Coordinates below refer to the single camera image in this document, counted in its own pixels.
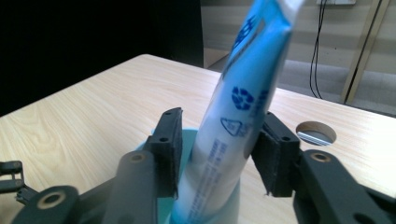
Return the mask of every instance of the blue toothpaste tube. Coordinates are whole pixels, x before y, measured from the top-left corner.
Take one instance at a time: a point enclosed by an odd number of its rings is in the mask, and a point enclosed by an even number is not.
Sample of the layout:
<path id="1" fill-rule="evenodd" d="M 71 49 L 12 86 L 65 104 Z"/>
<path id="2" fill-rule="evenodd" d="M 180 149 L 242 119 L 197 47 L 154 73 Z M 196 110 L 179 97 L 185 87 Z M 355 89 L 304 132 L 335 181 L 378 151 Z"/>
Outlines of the blue toothpaste tube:
<path id="1" fill-rule="evenodd" d="M 263 125 L 304 0 L 256 0 L 233 44 L 178 183 L 171 223 L 213 223 Z"/>

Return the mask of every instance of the wooden table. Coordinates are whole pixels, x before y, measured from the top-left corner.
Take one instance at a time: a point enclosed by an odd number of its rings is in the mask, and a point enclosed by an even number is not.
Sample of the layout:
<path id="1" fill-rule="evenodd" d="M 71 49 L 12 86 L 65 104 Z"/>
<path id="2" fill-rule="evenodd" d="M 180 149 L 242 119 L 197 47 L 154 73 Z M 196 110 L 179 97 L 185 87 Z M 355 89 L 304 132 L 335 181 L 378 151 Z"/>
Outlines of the wooden table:
<path id="1" fill-rule="evenodd" d="M 0 118 L 0 161 L 23 162 L 27 185 L 72 185 L 85 192 L 113 177 L 119 159 L 146 140 L 163 111 L 181 106 L 183 127 L 198 127 L 219 73 L 150 55 L 136 57 Z M 396 119 L 276 90 L 270 111 L 291 130 L 331 126 L 326 147 L 361 184 L 396 196 Z M 292 199 L 265 196 L 251 160 L 242 177 L 240 223 L 296 223 Z M 22 205 L 0 196 L 0 223 Z"/>

